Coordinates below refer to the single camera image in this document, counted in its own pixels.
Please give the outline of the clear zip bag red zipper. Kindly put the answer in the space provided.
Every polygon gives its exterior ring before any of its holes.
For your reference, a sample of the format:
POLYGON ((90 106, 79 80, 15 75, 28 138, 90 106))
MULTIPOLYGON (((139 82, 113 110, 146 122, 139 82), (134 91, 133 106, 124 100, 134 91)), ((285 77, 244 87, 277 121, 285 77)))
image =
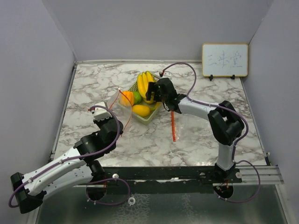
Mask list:
POLYGON ((123 124, 123 136, 130 130, 133 112, 131 106, 126 107, 120 104, 119 100, 121 92, 120 88, 118 88, 118 90, 109 97, 107 106, 115 113, 117 119, 123 124))

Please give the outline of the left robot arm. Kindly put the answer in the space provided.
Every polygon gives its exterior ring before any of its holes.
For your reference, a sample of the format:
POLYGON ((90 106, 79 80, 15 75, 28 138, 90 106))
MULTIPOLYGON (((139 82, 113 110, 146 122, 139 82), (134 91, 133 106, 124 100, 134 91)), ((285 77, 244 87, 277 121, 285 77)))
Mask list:
POLYGON ((9 207, 19 208, 25 214, 62 190, 104 180, 107 175, 98 159, 116 148, 123 124, 112 117, 94 123, 98 131, 82 137, 57 159, 30 173, 13 174, 9 207))

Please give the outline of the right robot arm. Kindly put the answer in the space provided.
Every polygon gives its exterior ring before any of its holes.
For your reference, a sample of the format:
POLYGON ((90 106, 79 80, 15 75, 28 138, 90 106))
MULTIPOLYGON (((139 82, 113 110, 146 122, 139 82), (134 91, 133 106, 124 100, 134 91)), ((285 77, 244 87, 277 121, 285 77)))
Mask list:
POLYGON ((219 143, 215 179, 226 182, 231 178, 230 169, 234 163, 234 144, 241 136, 244 122, 228 101, 218 105, 191 100, 185 94, 178 94, 169 78, 157 82, 149 82, 146 99, 153 97, 154 101, 162 102, 169 111, 179 114, 189 114, 209 121, 212 133, 219 143))

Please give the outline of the yellow banana bunch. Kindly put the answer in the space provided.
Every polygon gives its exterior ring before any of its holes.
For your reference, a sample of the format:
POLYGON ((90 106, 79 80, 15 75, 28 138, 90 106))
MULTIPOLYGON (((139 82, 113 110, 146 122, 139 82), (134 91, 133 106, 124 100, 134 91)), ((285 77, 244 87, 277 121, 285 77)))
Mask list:
POLYGON ((149 82, 156 82, 152 73, 150 73, 149 71, 143 72, 142 74, 138 75, 138 77, 137 77, 138 91, 139 91, 141 97, 143 98, 143 100, 147 104, 152 104, 154 102, 153 97, 151 97, 151 100, 146 99, 146 92, 148 90, 149 82))

